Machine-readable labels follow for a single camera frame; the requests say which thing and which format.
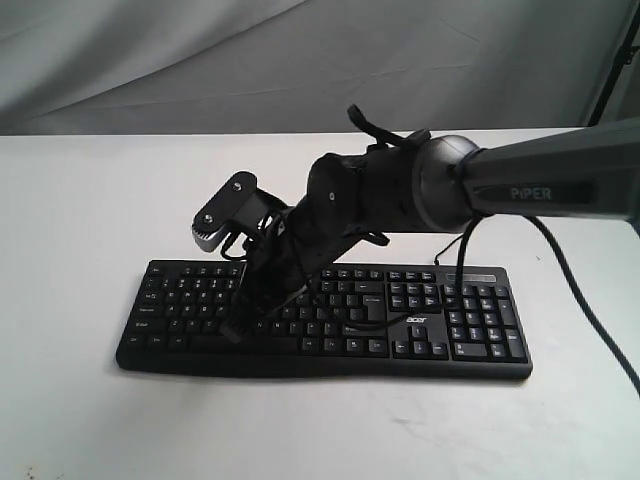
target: robotic arm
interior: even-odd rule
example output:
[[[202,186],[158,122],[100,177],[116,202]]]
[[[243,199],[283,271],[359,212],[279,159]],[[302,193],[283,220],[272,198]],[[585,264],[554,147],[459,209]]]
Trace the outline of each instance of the robotic arm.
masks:
[[[632,120],[495,149],[420,130],[399,137],[349,109],[375,138],[363,155],[328,153],[311,168],[294,207],[233,175],[196,214],[192,231],[223,257],[241,234],[247,265],[221,332],[251,326],[297,296],[308,278],[360,241],[383,232],[461,232],[492,214],[611,218],[640,224],[640,121]]]

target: gray backdrop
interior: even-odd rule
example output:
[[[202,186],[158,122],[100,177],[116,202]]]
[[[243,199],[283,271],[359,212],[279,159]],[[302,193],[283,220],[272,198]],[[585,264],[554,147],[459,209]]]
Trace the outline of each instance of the gray backdrop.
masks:
[[[583,124],[635,0],[0,0],[0,133]]]

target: white tabletop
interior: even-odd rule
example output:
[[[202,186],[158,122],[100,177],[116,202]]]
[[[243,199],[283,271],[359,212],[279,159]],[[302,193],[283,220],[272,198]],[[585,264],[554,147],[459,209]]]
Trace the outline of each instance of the white tabletop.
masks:
[[[551,133],[465,132],[486,147]],[[636,478],[637,395],[548,245],[518,218],[483,222],[468,263],[509,273],[534,363],[524,383],[234,381],[117,368],[147,262],[219,258],[197,249],[190,225],[230,175],[252,171],[294,203],[316,158],[367,142],[360,134],[0,138],[0,478]],[[619,222],[545,221],[640,368],[640,240]],[[343,260],[429,264],[452,238],[391,237]]]

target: black keyboard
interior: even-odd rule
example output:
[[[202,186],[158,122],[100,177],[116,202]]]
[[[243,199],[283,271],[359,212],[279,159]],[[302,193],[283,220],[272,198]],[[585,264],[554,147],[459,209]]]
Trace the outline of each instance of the black keyboard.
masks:
[[[218,377],[340,375],[523,379],[531,357],[507,274],[465,267],[334,264],[233,344],[219,333],[241,263],[155,260],[142,279],[116,360],[142,372]],[[340,323],[406,320],[377,331]]]

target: space bar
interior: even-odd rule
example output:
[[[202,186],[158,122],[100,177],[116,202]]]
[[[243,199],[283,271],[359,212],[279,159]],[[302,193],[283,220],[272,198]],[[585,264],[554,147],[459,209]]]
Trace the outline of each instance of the space bar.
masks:
[[[194,335],[191,351],[197,353],[223,353],[244,355],[295,355],[298,341],[295,338],[250,338],[240,343],[231,343],[224,337]]]

